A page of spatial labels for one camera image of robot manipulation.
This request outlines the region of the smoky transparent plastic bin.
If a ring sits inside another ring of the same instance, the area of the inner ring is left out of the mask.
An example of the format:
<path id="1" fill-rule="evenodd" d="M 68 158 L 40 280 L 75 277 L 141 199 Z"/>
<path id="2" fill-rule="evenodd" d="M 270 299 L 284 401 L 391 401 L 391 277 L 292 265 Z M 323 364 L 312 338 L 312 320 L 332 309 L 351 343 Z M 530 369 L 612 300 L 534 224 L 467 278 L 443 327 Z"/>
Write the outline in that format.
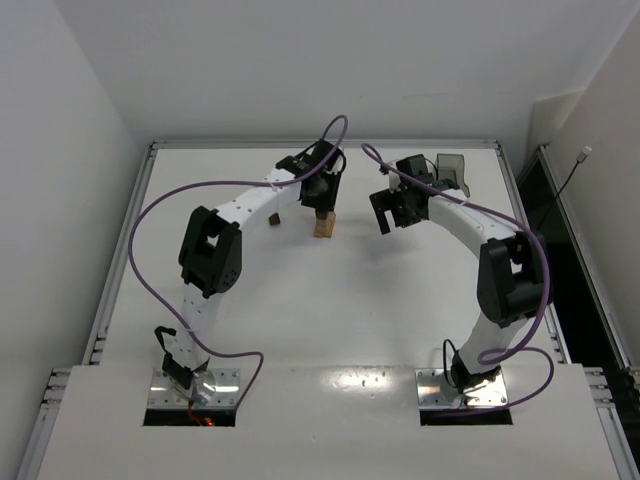
<path id="1" fill-rule="evenodd" d="M 465 181 L 465 157 L 462 154 L 438 153 L 436 167 L 439 179 L 454 182 L 466 198 L 470 197 L 470 190 Z"/>

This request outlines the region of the printed light wood plank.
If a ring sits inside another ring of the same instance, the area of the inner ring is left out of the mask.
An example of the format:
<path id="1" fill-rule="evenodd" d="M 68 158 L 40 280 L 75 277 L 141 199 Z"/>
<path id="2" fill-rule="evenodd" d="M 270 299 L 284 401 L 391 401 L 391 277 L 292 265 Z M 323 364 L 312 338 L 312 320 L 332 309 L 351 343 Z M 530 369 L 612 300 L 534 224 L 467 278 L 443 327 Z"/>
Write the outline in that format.
<path id="1" fill-rule="evenodd" d="M 330 238 L 331 235 L 325 229 L 315 229 L 313 232 L 315 238 Z"/>

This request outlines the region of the light wood rectangular block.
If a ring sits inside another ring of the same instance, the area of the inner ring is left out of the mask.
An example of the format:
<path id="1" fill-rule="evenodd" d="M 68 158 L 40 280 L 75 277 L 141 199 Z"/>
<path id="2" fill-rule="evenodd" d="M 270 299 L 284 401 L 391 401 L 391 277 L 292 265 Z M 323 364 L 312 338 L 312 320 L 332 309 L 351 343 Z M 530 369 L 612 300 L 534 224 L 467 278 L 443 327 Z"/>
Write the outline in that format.
<path id="1" fill-rule="evenodd" d="M 324 218 L 317 217 L 316 226 L 319 228 L 331 228 L 335 224 L 335 218 L 336 216 L 332 212 L 329 212 Z"/>

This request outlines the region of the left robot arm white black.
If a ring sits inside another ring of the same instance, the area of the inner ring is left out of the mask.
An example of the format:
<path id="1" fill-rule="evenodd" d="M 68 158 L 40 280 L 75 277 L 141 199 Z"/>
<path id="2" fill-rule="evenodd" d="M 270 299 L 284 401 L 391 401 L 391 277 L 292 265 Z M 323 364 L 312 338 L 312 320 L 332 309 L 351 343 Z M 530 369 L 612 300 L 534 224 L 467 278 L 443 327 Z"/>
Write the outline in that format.
<path id="1" fill-rule="evenodd" d="M 199 206 L 188 219 L 179 249 L 182 302 L 161 303 L 180 327 L 157 328 L 158 338 L 175 338 L 182 352 L 165 350 L 162 370 L 191 403 L 203 403 L 216 390 L 208 344 L 222 296 L 239 280 L 243 242 L 279 211 L 300 204 L 326 221 L 335 211 L 346 156 L 338 145 L 319 139 L 303 151 L 279 160 L 260 181 L 244 181 L 244 192 L 214 208 Z"/>

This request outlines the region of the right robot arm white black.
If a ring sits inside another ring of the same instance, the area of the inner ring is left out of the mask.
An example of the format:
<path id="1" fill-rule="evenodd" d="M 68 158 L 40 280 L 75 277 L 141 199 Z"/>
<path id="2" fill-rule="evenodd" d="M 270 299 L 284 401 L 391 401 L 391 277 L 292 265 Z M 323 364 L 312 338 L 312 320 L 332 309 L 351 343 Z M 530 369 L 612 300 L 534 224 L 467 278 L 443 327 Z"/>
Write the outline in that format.
<path id="1" fill-rule="evenodd" d="M 494 380 L 504 360 L 526 349 L 551 300 L 544 239 L 521 222 L 470 200 L 453 175 L 422 154 L 381 163 L 385 189 L 370 195 L 381 233 L 431 222 L 477 261 L 479 316 L 442 374 L 462 395 Z"/>

